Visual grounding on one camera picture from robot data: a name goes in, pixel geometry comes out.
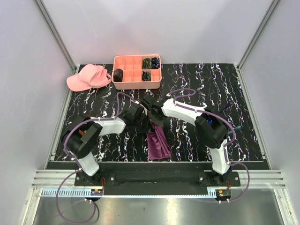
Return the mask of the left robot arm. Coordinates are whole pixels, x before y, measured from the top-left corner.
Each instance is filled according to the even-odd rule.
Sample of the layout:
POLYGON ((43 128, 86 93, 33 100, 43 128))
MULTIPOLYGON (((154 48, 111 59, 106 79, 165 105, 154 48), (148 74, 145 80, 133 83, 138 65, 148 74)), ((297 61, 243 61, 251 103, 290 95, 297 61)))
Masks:
POLYGON ((92 186, 98 185, 104 180, 101 177, 100 166, 92 154, 92 148, 97 144, 99 137, 121 134, 133 128, 142 128, 143 123, 146 122, 147 110, 136 103, 122 111, 116 118, 79 115, 61 137, 65 153, 79 167, 79 179, 85 179, 92 186))

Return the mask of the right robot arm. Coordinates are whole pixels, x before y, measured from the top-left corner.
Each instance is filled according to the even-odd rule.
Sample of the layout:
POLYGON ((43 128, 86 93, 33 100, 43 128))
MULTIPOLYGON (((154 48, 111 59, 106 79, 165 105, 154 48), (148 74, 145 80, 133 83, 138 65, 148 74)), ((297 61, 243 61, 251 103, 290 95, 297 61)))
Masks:
POLYGON ((212 160, 212 172, 203 178, 203 184, 225 186, 230 183, 232 167, 227 146, 230 144, 228 132, 233 128, 217 109, 191 106, 170 96, 155 99, 152 95, 146 95, 141 104, 150 114, 150 121, 155 124, 173 117, 195 126, 200 143, 209 148, 212 160))

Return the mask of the purple cloth napkin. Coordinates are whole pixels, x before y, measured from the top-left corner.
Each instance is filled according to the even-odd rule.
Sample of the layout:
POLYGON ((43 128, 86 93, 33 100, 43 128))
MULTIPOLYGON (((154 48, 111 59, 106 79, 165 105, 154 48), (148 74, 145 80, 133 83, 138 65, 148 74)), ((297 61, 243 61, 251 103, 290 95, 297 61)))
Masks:
POLYGON ((163 126, 151 124, 152 131, 147 132, 149 160, 161 160, 171 157, 171 149, 166 140, 163 126))

